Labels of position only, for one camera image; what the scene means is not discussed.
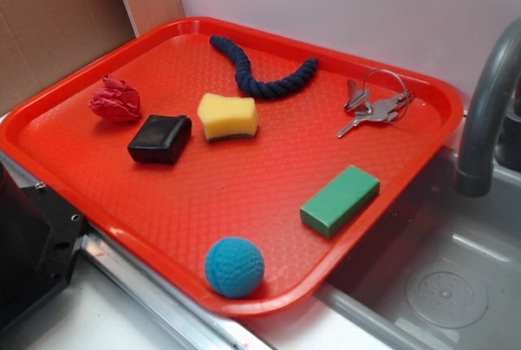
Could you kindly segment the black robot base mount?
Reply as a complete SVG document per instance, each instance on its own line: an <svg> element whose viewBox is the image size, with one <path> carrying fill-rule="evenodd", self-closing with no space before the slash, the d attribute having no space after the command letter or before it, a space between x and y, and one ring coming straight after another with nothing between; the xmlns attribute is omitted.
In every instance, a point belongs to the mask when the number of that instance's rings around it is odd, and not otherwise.
<svg viewBox="0 0 521 350"><path fill-rule="evenodd" d="M20 187L1 167L1 333L70 283L87 226L50 187Z"/></svg>

